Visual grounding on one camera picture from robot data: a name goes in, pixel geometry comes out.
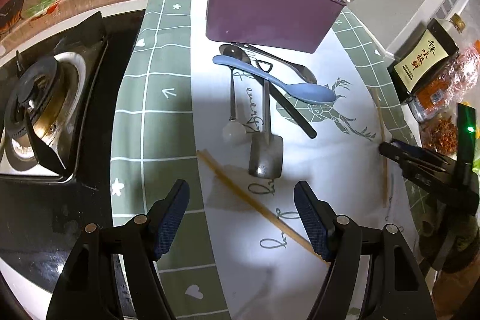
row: black countertop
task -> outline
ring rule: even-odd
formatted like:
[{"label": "black countertop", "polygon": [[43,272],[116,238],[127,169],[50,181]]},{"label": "black countertop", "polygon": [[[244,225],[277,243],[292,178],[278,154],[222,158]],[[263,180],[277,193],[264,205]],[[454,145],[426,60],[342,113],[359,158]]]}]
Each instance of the black countertop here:
[{"label": "black countertop", "polygon": [[[144,11],[104,18],[109,46],[87,108],[77,178],[65,184],[0,182],[0,258],[40,287],[53,291],[81,227],[112,226],[110,148],[113,117],[123,73]],[[49,40],[42,43],[49,45]],[[0,83],[12,83],[15,64],[0,69]],[[6,98],[0,96],[0,109]]]}]

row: blue spoon handle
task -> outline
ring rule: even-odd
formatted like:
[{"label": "blue spoon handle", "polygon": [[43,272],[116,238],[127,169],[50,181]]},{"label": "blue spoon handle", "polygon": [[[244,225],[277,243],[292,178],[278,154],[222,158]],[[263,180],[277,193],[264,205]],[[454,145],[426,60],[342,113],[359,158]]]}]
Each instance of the blue spoon handle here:
[{"label": "blue spoon handle", "polygon": [[230,56],[217,55],[213,57],[213,62],[219,65],[228,65],[229,67],[235,67],[236,69],[241,69],[242,71],[250,72],[252,75],[260,76],[263,79],[268,80],[269,82],[276,84],[277,86],[283,88],[283,90],[288,90],[288,86],[285,85],[281,80],[276,77],[268,74],[267,72],[254,67],[253,65],[242,62],[241,60],[235,59]]}]

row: black ladle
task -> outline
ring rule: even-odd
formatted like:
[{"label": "black ladle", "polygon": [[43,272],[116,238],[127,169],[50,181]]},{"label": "black ladle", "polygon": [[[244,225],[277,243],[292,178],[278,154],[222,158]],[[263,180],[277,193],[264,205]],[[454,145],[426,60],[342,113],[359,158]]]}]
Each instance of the black ladle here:
[{"label": "black ladle", "polygon": [[[222,55],[234,57],[235,59],[251,65],[251,60],[246,52],[236,45],[223,44],[220,45],[219,50]],[[253,75],[253,77],[258,83],[260,83],[261,86],[263,86],[263,78],[256,75]],[[312,128],[305,117],[300,114],[295,106],[293,106],[290,101],[285,98],[285,96],[274,85],[272,85],[272,83],[270,83],[270,95],[280,104],[281,107],[285,109],[292,120],[296,122],[296,124],[306,133],[309,138],[316,138],[317,132],[315,129]]]}]

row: purple bin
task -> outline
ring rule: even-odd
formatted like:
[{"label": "purple bin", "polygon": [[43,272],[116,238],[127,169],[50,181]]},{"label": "purple bin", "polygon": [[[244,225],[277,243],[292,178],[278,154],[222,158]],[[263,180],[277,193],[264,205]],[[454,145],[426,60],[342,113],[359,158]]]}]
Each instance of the purple bin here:
[{"label": "purple bin", "polygon": [[341,0],[208,0],[206,35],[313,53],[344,6]]}]

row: stainless steel drip tray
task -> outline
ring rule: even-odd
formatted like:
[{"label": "stainless steel drip tray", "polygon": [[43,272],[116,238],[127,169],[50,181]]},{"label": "stainless steel drip tray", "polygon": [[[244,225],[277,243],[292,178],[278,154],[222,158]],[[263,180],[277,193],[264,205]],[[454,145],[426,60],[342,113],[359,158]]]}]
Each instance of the stainless steel drip tray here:
[{"label": "stainless steel drip tray", "polygon": [[[83,55],[91,55],[93,48],[78,48]],[[77,107],[80,101],[86,80],[85,58],[77,52],[63,52],[54,55],[60,63],[65,76],[67,93],[62,108],[58,113],[55,122],[50,127],[42,140],[49,145],[63,161],[68,162],[71,139],[74,131]],[[9,175],[48,175],[58,176],[40,164],[34,157],[31,147],[22,147],[15,140],[6,136],[3,131],[0,143],[0,174]]]}]

